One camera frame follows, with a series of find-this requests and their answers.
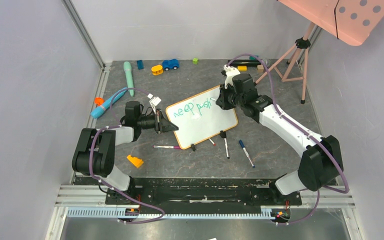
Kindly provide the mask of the lime green cube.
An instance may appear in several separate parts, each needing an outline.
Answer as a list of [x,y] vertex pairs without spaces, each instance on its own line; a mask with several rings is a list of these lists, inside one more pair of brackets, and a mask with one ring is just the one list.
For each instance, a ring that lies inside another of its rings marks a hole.
[[198,59],[198,58],[195,57],[195,58],[192,59],[192,63],[193,63],[194,65],[197,65],[198,62],[199,62],[199,59]]

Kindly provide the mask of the blue capped marker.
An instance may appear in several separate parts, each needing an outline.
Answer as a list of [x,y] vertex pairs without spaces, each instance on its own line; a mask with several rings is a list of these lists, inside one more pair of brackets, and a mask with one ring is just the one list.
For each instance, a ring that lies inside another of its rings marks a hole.
[[240,140],[238,141],[238,143],[239,143],[240,147],[242,148],[242,150],[243,150],[245,156],[246,156],[247,159],[249,160],[249,162],[250,162],[252,168],[255,168],[256,166],[255,166],[255,164],[253,163],[253,161],[252,161],[252,159],[251,159],[251,157],[250,157],[250,155],[249,155],[249,153],[248,153],[248,151],[247,151],[247,149],[246,149],[245,144],[243,143],[243,141],[240,139]]

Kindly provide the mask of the yellow small brick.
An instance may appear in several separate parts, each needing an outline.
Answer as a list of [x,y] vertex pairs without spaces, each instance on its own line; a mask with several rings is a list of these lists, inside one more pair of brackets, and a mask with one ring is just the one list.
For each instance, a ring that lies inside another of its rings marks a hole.
[[247,71],[247,66],[237,66],[236,67],[240,72],[246,72]]

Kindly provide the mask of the purple capped marker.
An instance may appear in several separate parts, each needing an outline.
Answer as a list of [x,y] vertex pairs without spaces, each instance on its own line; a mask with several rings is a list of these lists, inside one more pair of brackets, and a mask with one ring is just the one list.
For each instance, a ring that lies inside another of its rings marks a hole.
[[182,149],[180,146],[176,146],[176,145],[153,145],[152,147],[155,149],[176,149],[176,150]]

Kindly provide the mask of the black cylinder tube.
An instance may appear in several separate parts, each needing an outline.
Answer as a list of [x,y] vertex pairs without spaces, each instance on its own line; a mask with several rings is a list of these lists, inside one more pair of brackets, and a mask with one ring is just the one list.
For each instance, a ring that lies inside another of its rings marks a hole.
[[261,62],[256,59],[236,59],[232,62],[228,61],[227,65],[232,67],[246,66],[250,68],[256,68],[257,66],[261,65]]

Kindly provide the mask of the white board orange frame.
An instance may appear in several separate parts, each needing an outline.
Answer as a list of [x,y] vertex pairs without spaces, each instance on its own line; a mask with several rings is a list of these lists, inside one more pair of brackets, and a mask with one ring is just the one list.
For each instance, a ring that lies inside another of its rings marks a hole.
[[219,88],[215,86],[166,108],[168,120],[179,128],[174,135],[182,150],[237,126],[234,109],[223,110],[210,100],[219,97]]

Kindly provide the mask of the mint green toy pen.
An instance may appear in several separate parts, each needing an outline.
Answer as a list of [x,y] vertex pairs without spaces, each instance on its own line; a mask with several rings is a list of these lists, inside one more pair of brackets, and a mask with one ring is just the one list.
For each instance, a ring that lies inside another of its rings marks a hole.
[[133,81],[133,74],[132,74],[132,65],[129,61],[125,61],[123,63],[123,70],[125,73],[125,79],[126,79],[126,84],[127,87],[129,88],[128,92],[131,97],[135,95],[135,90],[134,88],[134,81]]

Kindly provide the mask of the pink tripod stand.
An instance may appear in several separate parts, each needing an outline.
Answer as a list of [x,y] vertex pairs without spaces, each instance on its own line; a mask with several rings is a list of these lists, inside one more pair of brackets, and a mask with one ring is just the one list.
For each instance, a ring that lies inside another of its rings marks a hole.
[[[306,103],[306,92],[307,92],[307,69],[308,69],[308,57],[309,57],[309,50],[311,46],[311,42],[309,40],[309,37],[311,33],[313,32],[316,24],[314,22],[311,22],[309,24],[309,27],[307,28],[305,34],[303,37],[298,38],[295,40],[294,45],[285,52],[275,63],[273,63],[270,68],[268,68],[268,71],[264,71],[264,73],[256,80],[256,83],[258,84],[260,81],[263,80],[263,78],[267,77],[272,70],[274,70],[277,75],[281,78],[281,81],[283,83],[285,82],[294,82],[294,81],[302,81],[302,92],[301,92],[301,100],[300,103],[303,105]],[[298,58],[303,54],[303,68],[301,70],[301,76],[299,77],[289,77],[293,67],[297,65],[300,66],[297,62]],[[278,65],[283,61],[286,57],[290,55],[290,58],[286,61],[287,68],[282,73]]]

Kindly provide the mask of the yellow toy wedge block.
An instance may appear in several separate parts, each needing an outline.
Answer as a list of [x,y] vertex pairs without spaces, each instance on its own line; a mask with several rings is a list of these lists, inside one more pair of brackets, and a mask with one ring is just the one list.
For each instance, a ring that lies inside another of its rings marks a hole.
[[126,158],[137,169],[140,168],[144,164],[144,161],[141,158],[138,158],[138,157],[135,157],[135,156],[132,156],[132,155],[128,155]]

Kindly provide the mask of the black capped marker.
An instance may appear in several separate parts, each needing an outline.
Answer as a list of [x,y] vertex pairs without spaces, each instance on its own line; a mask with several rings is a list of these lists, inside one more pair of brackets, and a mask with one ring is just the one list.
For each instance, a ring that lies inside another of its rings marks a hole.
[[227,157],[227,159],[230,159],[228,140],[227,140],[226,137],[224,137],[224,138],[222,138],[222,139],[223,139],[223,141],[224,141],[224,148],[225,148],[226,157]]

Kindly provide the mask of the orange small toy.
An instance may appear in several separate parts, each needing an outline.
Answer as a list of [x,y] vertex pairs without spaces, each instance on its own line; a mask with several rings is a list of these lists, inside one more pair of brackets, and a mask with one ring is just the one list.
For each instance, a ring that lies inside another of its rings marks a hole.
[[97,106],[101,106],[105,103],[105,100],[102,98],[102,97],[96,97],[94,99],[94,103],[97,105]]

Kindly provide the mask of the pink perforated panel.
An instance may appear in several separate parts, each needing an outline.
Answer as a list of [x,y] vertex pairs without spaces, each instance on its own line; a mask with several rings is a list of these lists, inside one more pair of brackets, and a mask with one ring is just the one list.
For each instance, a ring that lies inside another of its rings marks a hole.
[[360,46],[384,17],[384,0],[280,0],[350,46]]

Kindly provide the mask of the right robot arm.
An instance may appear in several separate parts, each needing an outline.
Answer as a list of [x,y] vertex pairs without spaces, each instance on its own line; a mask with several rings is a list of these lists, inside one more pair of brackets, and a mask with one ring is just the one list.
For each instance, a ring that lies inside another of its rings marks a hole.
[[258,94],[250,74],[227,75],[219,89],[216,104],[221,109],[240,108],[247,117],[281,137],[301,158],[297,170],[276,179],[269,189],[273,203],[282,204],[296,191],[316,192],[336,177],[345,177],[338,139],[314,133],[292,119],[273,99]]

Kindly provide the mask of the tan wooden cube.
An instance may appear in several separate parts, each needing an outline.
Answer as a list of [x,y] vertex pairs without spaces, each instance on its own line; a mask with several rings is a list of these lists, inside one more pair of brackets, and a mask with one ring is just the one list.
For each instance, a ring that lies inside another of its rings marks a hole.
[[257,70],[258,73],[261,73],[261,74],[265,72],[265,68],[264,68],[264,66],[262,64],[258,65],[256,67],[256,70]]

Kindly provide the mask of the light blue toy pen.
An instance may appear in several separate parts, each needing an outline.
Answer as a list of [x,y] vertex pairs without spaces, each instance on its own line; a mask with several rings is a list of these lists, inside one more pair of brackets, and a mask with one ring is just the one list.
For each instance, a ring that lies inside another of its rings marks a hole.
[[122,88],[118,94],[113,94],[111,97],[106,99],[104,104],[101,106],[97,106],[94,103],[96,107],[91,111],[90,116],[93,119],[98,119],[99,117],[101,117],[106,112],[106,110],[108,110],[112,106],[112,104],[116,103],[121,97],[124,96],[126,91],[126,87]]

